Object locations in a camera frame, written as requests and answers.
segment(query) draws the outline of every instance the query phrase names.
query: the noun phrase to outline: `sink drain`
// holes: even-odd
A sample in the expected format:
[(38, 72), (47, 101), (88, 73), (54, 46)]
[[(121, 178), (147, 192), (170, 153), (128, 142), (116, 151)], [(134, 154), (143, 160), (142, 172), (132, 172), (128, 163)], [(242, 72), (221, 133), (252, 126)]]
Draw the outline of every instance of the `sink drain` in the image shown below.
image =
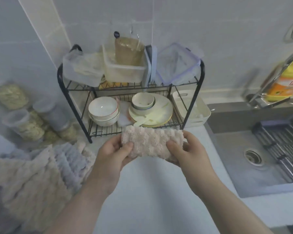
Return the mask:
[(255, 165), (255, 166), (259, 166), (259, 167), (264, 165), (263, 159), (261, 158), (260, 154), (258, 152), (256, 152), (255, 150), (246, 149), (246, 150), (244, 150), (243, 154), (244, 154), (244, 157), (246, 158), (246, 160), (250, 164)]

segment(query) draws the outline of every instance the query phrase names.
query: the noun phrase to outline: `faucet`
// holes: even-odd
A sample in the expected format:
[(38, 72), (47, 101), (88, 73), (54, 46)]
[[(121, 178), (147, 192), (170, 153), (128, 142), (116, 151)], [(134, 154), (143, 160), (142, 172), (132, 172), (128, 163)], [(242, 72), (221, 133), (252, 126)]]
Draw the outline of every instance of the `faucet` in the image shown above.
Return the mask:
[(276, 68), (276, 70), (274, 70), (274, 72), (270, 75), (267, 82), (263, 84), (263, 86), (260, 88), (260, 90), (258, 90), (257, 93), (249, 94), (246, 96), (248, 103), (255, 108), (272, 108), (276, 105), (289, 101), (290, 97), (275, 102), (268, 102), (264, 99), (264, 97), (267, 94), (267, 91), (271, 88), (271, 86), (277, 81), (277, 79), (282, 75), (284, 70), (286, 70), (292, 62), (293, 54), (290, 55), (282, 65), (279, 65)]

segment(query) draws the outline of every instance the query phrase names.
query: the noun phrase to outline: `black metal rack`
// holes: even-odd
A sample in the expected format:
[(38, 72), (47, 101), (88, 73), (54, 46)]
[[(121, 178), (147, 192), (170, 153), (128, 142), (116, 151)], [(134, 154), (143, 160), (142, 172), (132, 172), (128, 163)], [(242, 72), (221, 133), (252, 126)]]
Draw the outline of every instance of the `black metal rack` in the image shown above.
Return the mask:
[[(78, 49), (79, 51), (82, 51), (81, 47), (77, 44), (75, 44), (71, 51), (72, 50), (75, 50), (75, 49)], [(83, 132), (85, 133), (88, 141), (90, 143), (92, 143), (92, 139), (91, 137), (97, 137), (97, 136), (103, 136), (103, 135), (110, 135), (110, 134), (118, 134), (118, 133), (121, 133), (122, 132), (122, 128), (121, 127), (118, 127), (117, 123), (112, 125), (112, 126), (108, 126), (108, 127), (101, 127), (101, 126), (98, 126), (96, 125), (91, 119), (89, 119), (89, 126), (88, 126), (88, 129), (86, 128), (86, 126), (84, 125), (82, 119), (85, 115), (85, 112), (86, 112), (86, 107), (88, 105), (88, 102), (89, 102), (89, 98), (91, 96), (91, 93), (93, 94), (92, 96), (94, 98), (97, 98), (97, 92), (102, 92), (102, 91), (114, 91), (114, 90), (142, 90), (142, 89), (155, 89), (154, 91), (148, 91), (150, 93), (157, 93), (157, 94), (161, 94), (163, 96), (166, 96), (167, 98), (170, 99), (170, 93), (171, 93), (171, 89), (172, 87), (175, 87), (176, 91), (178, 92), (180, 98), (181, 98), (181, 101), (185, 107), (185, 109), (187, 110), (187, 114), (184, 118), (184, 120), (181, 119), (181, 116), (179, 115), (179, 112), (178, 110), (176, 110), (175, 108), (175, 105), (173, 104), (173, 107), (174, 107), (174, 111), (173, 111), (173, 115), (171, 117), (171, 119), (166, 122), (164, 125), (162, 126), (159, 126), (157, 128), (165, 128), (165, 127), (179, 127), (181, 130), (184, 129), (184, 126), (190, 116), (190, 113), (191, 113), (191, 110), (193, 108), (193, 105), (195, 103), (195, 100), (197, 98), (197, 95), (199, 93), (199, 90), (202, 86), (202, 83), (204, 81), (204, 78), (205, 78), (205, 65), (204, 65), (204, 62), (201, 60), (201, 64), (200, 64), (200, 67), (201, 67), (201, 75), (200, 75), (200, 78), (197, 79), (196, 77), (193, 78), (192, 81), (189, 81), (188, 83), (185, 83), (185, 84), (182, 84), (182, 85), (189, 85), (189, 84), (196, 84), (196, 89), (195, 89), (195, 92), (194, 92), (194, 95), (193, 95), (193, 98), (192, 98), (192, 101), (190, 103), (190, 106), (189, 108), (187, 108), (187, 106), (185, 105), (179, 91), (178, 91), (178, 86), (182, 86), (182, 85), (169, 85), (169, 86), (164, 86), (163, 84), (162, 85), (156, 85), (154, 82), (151, 82), (148, 84), (148, 87), (142, 87), (141, 86), (141, 83), (129, 83), (128, 85), (113, 85), (115, 87), (112, 87), (112, 88), (104, 88), (104, 89), (99, 89), (99, 87), (97, 88), (94, 88), (94, 87), (91, 87), (91, 86), (87, 86), (87, 85), (83, 85), (83, 84), (72, 84), (72, 81), (68, 81), (67, 85), (65, 85), (64, 81), (63, 81), (63, 64), (61, 64), (58, 68), (58, 73), (57, 73), (57, 77), (58, 77), (58, 83), (59, 83), (59, 86), (68, 102), (68, 104), (70, 105), (78, 123), (80, 124)], [(82, 113), (81, 115), (78, 113), (76, 107), (74, 106), (74, 103), (70, 97), (70, 94), (69, 92), (70, 91), (86, 91), (88, 92), (87, 94), (87, 98), (86, 98), (86, 102), (85, 102), (85, 105), (82, 109)], [(135, 93), (127, 93), (127, 94), (112, 94), (112, 95), (109, 95), (109, 96), (116, 96), (118, 97), (120, 100), (123, 100), (123, 101), (130, 101), (131, 98), (133, 97)]]

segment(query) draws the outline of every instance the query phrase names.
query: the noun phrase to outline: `bowl with red rim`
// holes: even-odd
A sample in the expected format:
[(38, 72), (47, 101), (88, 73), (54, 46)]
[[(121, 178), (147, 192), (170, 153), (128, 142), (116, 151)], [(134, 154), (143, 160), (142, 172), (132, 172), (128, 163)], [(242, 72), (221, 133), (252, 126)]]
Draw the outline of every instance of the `bowl with red rim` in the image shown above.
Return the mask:
[(99, 97), (89, 104), (88, 110), (92, 118), (98, 121), (106, 121), (118, 114), (119, 106), (116, 99), (112, 97)]

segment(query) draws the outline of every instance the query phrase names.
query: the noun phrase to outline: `plate with yellow rim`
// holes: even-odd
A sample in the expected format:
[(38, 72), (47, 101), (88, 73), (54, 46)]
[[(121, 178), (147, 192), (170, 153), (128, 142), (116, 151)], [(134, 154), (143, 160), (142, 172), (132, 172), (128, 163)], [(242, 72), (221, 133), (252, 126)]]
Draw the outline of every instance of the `plate with yellow rim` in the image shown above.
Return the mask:
[[(163, 95), (160, 94), (152, 94), (155, 97), (154, 110), (152, 112), (156, 112), (153, 119), (148, 120), (142, 126), (144, 127), (158, 127), (167, 123), (174, 112), (174, 108), (172, 106), (171, 101)], [(135, 121), (143, 120), (145, 117), (142, 115), (138, 115), (134, 113), (131, 106), (129, 107), (129, 115)]]

